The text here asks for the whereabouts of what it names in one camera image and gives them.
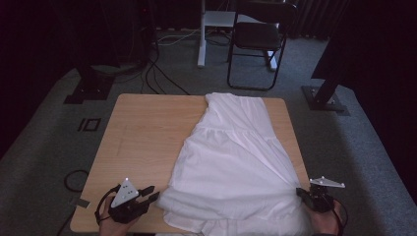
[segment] white desk frame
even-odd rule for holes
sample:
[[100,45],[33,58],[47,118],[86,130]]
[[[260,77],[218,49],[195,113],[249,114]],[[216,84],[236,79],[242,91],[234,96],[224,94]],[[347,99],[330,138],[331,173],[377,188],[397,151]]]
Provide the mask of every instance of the white desk frame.
[[[206,64],[206,27],[226,27],[233,28],[234,12],[220,12],[220,11],[206,11],[206,0],[202,0],[202,17],[201,17],[201,39],[200,39],[200,50],[199,59],[197,66],[203,68]],[[253,22],[254,19],[242,18],[239,21]],[[270,69],[276,70],[275,58],[270,61]]]

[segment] table top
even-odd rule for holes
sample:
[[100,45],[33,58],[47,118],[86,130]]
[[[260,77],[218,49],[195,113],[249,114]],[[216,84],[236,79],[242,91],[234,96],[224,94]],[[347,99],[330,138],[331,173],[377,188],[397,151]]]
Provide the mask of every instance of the table top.
[[[304,189],[310,187],[284,100],[263,98],[276,136],[287,151]],[[114,106],[81,199],[71,222],[75,232],[97,232],[94,212],[103,195],[125,178],[137,189],[154,185],[162,193],[184,140],[202,118],[204,96],[121,94]],[[151,204],[132,232],[184,232],[163,221],[163,210]]]

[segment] person's left hand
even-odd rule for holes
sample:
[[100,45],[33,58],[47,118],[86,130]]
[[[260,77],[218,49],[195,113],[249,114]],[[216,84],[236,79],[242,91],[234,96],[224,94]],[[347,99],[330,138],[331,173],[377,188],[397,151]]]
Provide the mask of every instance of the person's left hand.
[[139,217],[133,219],[127,224],[115,222],[110,215],[108,214],[108,209],[110,208],[112,197],[107,197],[104,204],[104,211],[101,214],[100,218],[100,228],[98,231],[99,236],[125,236],[130,227],[132,227],[136,222],[138,222]]

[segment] hand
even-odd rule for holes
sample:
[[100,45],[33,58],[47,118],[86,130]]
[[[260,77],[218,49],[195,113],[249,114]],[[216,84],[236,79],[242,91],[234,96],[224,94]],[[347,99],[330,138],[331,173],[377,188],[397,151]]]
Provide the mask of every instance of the hand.
[[100,228],[98,231],[99,236],[125,236],[128,233],[130,227],[132,227],[139,218],[130,221],[128,224],[115,222],[108,214],[112,197],[107,197],[104,204],[104,211],[100,218]]
[[[333,202],[334,202],[334,211],[336,212],[337,216],[340,218],[340,203],[338,201],[333,201]],[[328,212],[320,213],[320,212],[311,210],[306,205],[304,205],[304,208],[306,209],[307,213],[309,213],[310,215],[310,219],[313,225],[313,230],[315,233],[337,235],[339,231],[337,219],[331,210]]]

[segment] white dress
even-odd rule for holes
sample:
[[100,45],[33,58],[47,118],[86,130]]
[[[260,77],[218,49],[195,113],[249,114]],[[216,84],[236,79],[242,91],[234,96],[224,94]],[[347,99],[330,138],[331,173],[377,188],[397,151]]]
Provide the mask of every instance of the white dress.
[[159,200],[167,224],[212,236],[311,235],[292,163],[259,97],[206,95]]

